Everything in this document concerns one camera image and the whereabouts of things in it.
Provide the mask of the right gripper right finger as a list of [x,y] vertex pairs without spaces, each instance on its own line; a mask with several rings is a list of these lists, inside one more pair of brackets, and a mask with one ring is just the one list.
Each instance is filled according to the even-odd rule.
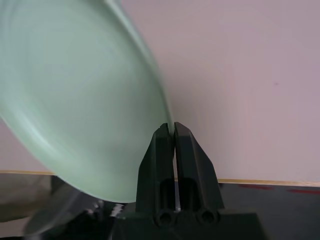
[[174,127],[181,210],[195,215],[200,224],[216,224],[218,210],[225,206],[214,166],[190,129],[179,122]]

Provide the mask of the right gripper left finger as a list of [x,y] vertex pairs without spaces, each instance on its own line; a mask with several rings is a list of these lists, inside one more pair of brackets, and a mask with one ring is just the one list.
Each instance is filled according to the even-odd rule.
[[174,222],[174,145],[168,125],[153,134],[138,171],[136,212],[151,217],[159,226]]

